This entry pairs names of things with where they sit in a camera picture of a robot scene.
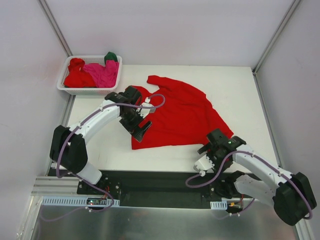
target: red fabric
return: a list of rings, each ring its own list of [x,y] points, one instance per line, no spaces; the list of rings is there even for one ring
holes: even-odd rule
[[[69,88],[96,88],[92,76],[84,71],[85,61],[72,58],[68,66],[69,75],[64,80],[64,85]]]
[[[207,144],[207,134],[219,128],[228,138],[233,135],[227,124],[213,109],[206,95],[199,89],[167,77],[149,76],[148,84],[158,85],[159,90],[150,93],[141,86],[134,86],[142,99],[153,94],[162,94],[165,104],[149,114],[143,123],[151,121],[142,142],[131,140],[132,149],[146,149],[162,146]],[[154,106],[162,103],[162,97],[151,98]]]

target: metal frame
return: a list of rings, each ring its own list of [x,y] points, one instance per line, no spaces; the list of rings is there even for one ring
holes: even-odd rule
[[[50,10],[50,7],[49,7],[47,1],[46,0],[37,0],[37,1],[39,2],[40,7],[42,8],[44,14],[46,15],[46,17],[47,17],[55,35],[57,36],[63,50],[65,51],[66,55],[68,57],[72,56],[73,55],[72,51],[71,51],[70,47],[68,46],[68,43],[65,40],[63,33],[60,30],[58,23],[55,20],[55,17],[53,15],[52,11]],[[259,87],[259,81],[256,78],[256,74],[259,71],[259,69],[261,68],[261,66],[263,65],[263,63],[265,62],[265,60],[268,57],[268,55],[270,54],[273,46],[277,42],[281,33],[284,31],[289,20],[291,19],[291,17],[293,16],[294,12],[297,10],[297,8],[301,2],[302,2],[302,0],[293,0],[292,1],[289,9],[285,13],[285,16],[281,20],[278,28],[276,29],[271,40],[269,41],[268,45],[266,46],[265,50],[263,51],[263,54],[261,55],[256,67],[252,71],[252,74],[254,76],[254,81],[256,84],[256,88],[258,91],[258,95],[259,95],[259,98],[261,101],[263,113],[265,115],[265,120],[267,123],[269,134],[271,137],[272,146],[274,148],[276,159],[277,159],[277,162],[279,165],[282,165],[281,157],[279,156],[277,143],[274,138],[272,126],[271,126],[269,118],[268,118],[268,111],[266,108],[266,104],[265,104],[261,89]],[[64,113],[63,113],[63,116],[61,119],[61,124],[63,126],[66,126],[68,123],[75,97],[76,96],[71,95],[68,99],[66,108],[64,110]],[[52,169],[52,167],[54,167],[54,166],[51,164],[48,165],[47,174],[49,173],[50,169]],[[78,196],[77,195],[78,184],[79,184],[79,180],[76,177],[65,177],[64,179],[58,179],[54,176],[37,177],[35,184],[34,184],[34,188],[31,193],[31,197],[29,199],[29,205],[28,205],[29,207],[24,215],[22,225],[20,228],[20,232],[17,235],[17,239],[19,239],[19,240],[31,239],[33,230],[35,228],[37,216],[39,213],[40,205],[41,205],[41,202],[43,199],[43,197],[42,197],[43,195],[46,195],[46,196],[56,196],[56,195],[59,195],[59,196]],[[305,221],[305,220],[300,221],[295,226],[295,228],[296,228],[296,232],[297,232],[297,235],[300,240],[313,240],[314,239],[313,232],[312,232],[310,225],[307,221]]]

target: metal corner post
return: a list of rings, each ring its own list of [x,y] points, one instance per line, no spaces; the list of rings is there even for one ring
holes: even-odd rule
[[[277,42],[278,38],[280,37],[281,33],[284,31],[285,27],[287,26],[288,22],[290,21],[291,17],[295,13],[296,9],[300,5],[302,0],[293,0],[289,9],[286,11],[284,17],[282,18],[279,26],[277,27],[275,33],[271,37],[270,41],[268,42],[266,48],[264,49],[258,63],[253,68],[253,75],[255,76],[259,69],[261,68],[262,64],[265,62],[267,56],[269,55],[270,51],[272,50],[273,46]]]
[[[46,18],[48,19],[56,37],[58,38],[63,50],[65,51],[66,55],[68,57],[72,56],[72,52],[70,50],[70,47],[68,46],[68,43],[63,35],[63,33],[61,32],[59,26],[58,26],[58,23],[53,15],[53,13],[51,12],[50,10],[50,7],[47,3],[46,0],[37,0],[40,4],[40,7],[42,8]]]

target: red shirt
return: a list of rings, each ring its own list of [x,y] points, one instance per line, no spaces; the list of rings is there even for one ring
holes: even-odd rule
[[[149,114],[143,123],[151,121],[142,142],[131,140],[132,149],[146,149],[162,146],[207,144],[207,134],[219,128],[228,138],[233,135],[227,124],[213,109],[206,95],[185,82],[167,77],[149,76],[148,84],[158,85],[159,90],[150,93],[141,86],[134,86],[142,94],[142,100],[153,94],[162,94],[165,104]],[[157,106],[162,97],[151,98],[150,103]]]

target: white wall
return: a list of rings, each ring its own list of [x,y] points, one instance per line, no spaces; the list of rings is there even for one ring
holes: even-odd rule
[[[43,174],[66,94],[66,59],[36,0],[1,1],[0,239],[16,239],[36,175]]]
[[[255,67],[292,0],[47,0],[74,55]]]
[[[284,165],[309,178],[320,204],[320,1],[305,0],[258,72]],[[320,206],[310,221],[320,239]]]

